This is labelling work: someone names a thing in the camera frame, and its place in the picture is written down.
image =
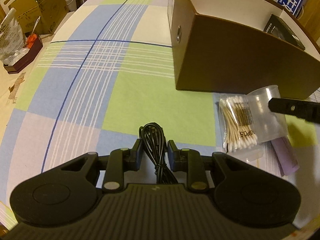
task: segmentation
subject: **orange object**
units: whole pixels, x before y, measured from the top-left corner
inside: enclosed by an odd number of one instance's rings
[[[33,43],[35,42],[35,40],[37,39],[37,35],[36,34],[32,34],[31,36],[29,36],[27,38],[27,48],[31,49]]]

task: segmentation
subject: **black box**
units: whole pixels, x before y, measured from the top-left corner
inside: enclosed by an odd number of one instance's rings
[[[274,14],[271,14],[271,17],[263,31],[270,33],[281,40],[287,41],[302,50],[306,49],[284,20]]]

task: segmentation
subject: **plaid tablecloth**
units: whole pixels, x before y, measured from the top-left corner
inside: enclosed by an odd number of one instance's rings
[[[219,94],[175,90],[167,2],[88,0],[56,34],[20,84],[10,118],[0,127],[0,222],[5,226],[16,223],[9,197],[17,184],[88,151],[108,155],[131,147],[148,122],[159,123],[178,147],[202,155],[222,150]],[[302,189],[313,188],[302,192],[305,212],[297,221],[303,224],[320,209],[320,170],[303,170],[313,161],[319,165],[320,133],[313,124],[287,120],[301,166],[289,179]],[[279,175],[268,143],[264,151],[252,164]],[[312,180],[302,182],[305,175]],[[184,181],[184,174],[177,176]],[[154,167],[143,158],[141,170],[126,172],[125,180],[154,183]],[[317,193],[311,210],[310,198]]]

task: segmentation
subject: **plastic cup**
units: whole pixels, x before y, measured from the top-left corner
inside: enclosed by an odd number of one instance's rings
[[[288,127],[284,114],[273,113],[268,103],[271,98],[280,98],[277,85],[260,88],[247,94],[258,142],[263,143],[287,136]]]

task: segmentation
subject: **tablecloth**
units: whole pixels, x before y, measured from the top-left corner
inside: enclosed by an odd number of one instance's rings
[[[167,1],[88,0],[24,77],[14,104],[8,92],[2,96],[11,110],[0,127],[0,222],[9,229],[16,223],[9,197],[17,184],[88,151],[108,155],[131,147],[148,122],[159,123],[178,147],[202,155],[222,150],[219,94],[175,90]],[[301,166],[289,180],[302,190],[296,221],[303,225],[320,210],[313,198],[320,195],[320,170],[313,169],[320,132],[287,121]],[[280,175],[269,143],[251,164]],[[125,181],[154,183],[153,165],[144,156],[140,171],[126,172]]]

